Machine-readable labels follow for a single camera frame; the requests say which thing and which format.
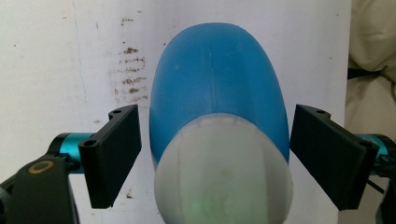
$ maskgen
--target white wall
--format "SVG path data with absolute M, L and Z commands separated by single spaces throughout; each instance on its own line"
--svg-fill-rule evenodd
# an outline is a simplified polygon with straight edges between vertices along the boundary
M 83 224 L 163 223 L 153 197 L 148 108 L 166 43 L 197 23 L 237 24 L 271 59 L 290 125 L 295 104 L 325 109 L 342 124 L 349 20 L 344 0 L 3 0 L 0 181 L 44 154 L 58 133 L 96 132 L 110 110 L 139 104 L 143 148 L 115 206 L 90 209 L 83 176 L 71 180 Z M 128 78 L 134 85 L 122 82 Z M 336 223 L 336 208 L 293 156 L 290 169 L 287 223 Z

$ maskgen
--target screw hole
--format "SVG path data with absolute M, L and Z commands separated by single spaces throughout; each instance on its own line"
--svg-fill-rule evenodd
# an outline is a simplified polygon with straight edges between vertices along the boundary
M 91 146 L 93 146 L 93 144 L 95 144 L 96 143 L 96 140 L 88 140 L 88 141 L 86 141 L 85 143 L 84 143 L 84 146 L 85 147 L 91 147 Z

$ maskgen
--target black plastic mount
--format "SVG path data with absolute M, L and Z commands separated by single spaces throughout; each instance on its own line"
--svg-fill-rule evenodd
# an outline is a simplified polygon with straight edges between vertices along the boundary
M 79 223 L 63 159 L 45 155 L 14 177 L 7 224 Z
M 78 144 L 92 208 L 113 206 L 142 147 L 137 105 L 108 116 L 98 133 Z
M 389 186 L 382 203 L 376 211 L 375 219 L 377 224 L 396 223 L 396 173 L 390 177 Z
M 323 110 L 297 105 L 290 149 L 339 210 L 357 209 L 378 146 L 360 140 Z

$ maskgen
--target fabric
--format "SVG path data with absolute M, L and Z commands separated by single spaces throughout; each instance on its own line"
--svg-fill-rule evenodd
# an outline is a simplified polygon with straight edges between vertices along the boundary
M 346 128 L 396 140 L 396 0 L 352 1 L 349 68 L 382 76 L 348 81 Z
M 353 0 L 349 67 L 396 81 L 396 1 Z

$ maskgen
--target white plastic cap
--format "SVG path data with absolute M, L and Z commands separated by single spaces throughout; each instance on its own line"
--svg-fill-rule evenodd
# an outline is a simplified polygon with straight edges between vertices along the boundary
M 245 119 L 200 117 L 168 145 L 155 175 L 167 224 L 283 223 L 290 169 L 273 142 Z

